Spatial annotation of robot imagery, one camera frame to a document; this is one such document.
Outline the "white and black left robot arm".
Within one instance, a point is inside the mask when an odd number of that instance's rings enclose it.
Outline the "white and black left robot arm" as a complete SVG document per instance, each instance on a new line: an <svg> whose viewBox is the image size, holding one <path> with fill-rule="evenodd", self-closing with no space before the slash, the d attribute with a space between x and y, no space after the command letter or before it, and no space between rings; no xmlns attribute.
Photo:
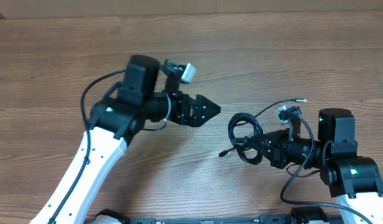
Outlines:
<svg viewBox="0 0 383 224"><path fill-rule="evenodd" d="M69 168L32 223L84 223L105 178L124 155L145 122L172 121L197 128L218 115L221 108L202 95L191 98L179 90L189 84L196 68L171 60L160 63L146 55L132 55L115 83L85 113L85 132Z"/></svg>

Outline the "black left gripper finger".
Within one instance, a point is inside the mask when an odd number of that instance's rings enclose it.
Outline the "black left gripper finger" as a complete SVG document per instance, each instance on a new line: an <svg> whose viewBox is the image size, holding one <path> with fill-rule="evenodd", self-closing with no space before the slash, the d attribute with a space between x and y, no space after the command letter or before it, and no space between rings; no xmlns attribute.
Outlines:
<svg viewBox="0 0 383 224"><path fill-rule="evenodd" d="M191 127L200 127L217 114L217 108L194 107L191 116Z"/></svg>
<svg viewBox="0 0 383 224"><path fill-rule="evenodd" d="M221 112L221 107L203 95L196 96L196 115L198 117L214 117Z"/></svg>

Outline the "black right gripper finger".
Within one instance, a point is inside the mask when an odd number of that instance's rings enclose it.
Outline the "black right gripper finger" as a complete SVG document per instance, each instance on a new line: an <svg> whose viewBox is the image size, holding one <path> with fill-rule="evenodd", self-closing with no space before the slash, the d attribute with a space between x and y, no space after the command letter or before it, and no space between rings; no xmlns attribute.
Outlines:
<svg viewBox="0 0 383 224"><path fill-rule="evenodd" d="M280 136L280 131L273 131L265 134L258 134L247 139L248 146L270 146Z"/></svg>
<svg viewBox="0 0 383 224"><path fill-rule="evenodd" d="M270 144L250 144L248 148L251 148L257 152L256 156L252 158L252 162L261 162L264 157L269 161L272 160L272 146Z"/></svg>

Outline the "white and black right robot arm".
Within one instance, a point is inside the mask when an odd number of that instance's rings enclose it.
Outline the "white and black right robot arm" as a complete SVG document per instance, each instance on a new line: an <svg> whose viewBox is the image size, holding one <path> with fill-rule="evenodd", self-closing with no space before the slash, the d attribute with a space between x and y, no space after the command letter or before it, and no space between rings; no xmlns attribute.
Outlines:
<svg viewBox="0 0 383 224"><path fill-rule="evenodd" d="M318 136L301 138L307 122L300 108L285 105L276 111L285 130L259 134L246 139L248 147L265 157L272 167L289 164L300 169L317 168L330 190L344 223L383 223L383 181L376 162L358 155L355 119L350 110L320 110Z"/></svg>

